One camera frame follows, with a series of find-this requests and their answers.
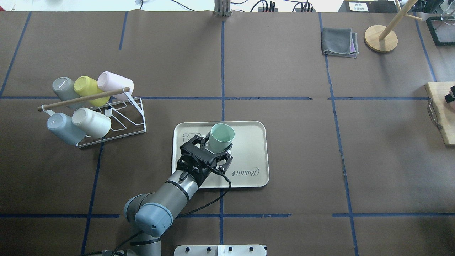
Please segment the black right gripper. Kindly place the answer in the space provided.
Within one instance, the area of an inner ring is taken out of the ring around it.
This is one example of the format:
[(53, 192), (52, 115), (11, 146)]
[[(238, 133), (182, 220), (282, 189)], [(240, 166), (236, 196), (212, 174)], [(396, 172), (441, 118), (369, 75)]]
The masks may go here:
[(445, 95), (445, 101), (447, 104), (455, 104), (455, 85), (450, 88), (450, 91)]

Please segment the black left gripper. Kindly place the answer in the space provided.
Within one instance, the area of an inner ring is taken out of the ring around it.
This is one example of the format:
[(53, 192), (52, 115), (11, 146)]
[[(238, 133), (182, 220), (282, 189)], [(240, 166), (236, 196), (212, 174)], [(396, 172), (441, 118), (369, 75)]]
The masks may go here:
[(187, 172), (200, 187), (211, 172), (225, 174), (234, 159), (229, 144), (220, 153), (211, 153), (209, 146), (211, 133), (195, 135), (180, 147), (181, 157), (177, 160), (176, 170)]

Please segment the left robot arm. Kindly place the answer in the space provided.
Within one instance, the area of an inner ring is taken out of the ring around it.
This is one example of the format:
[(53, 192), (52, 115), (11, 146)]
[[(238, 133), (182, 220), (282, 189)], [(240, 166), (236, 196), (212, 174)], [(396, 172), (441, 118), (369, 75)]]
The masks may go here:
[(176, 171), (154, 193), (144, 193), (127, 201), (124, 216), (132, 228), (127, 239), (128, 256), (160, 256), (161, 236), (210, 174), (225, 177), (233, 157), (233, 136), (193, 136), (180, 147)]

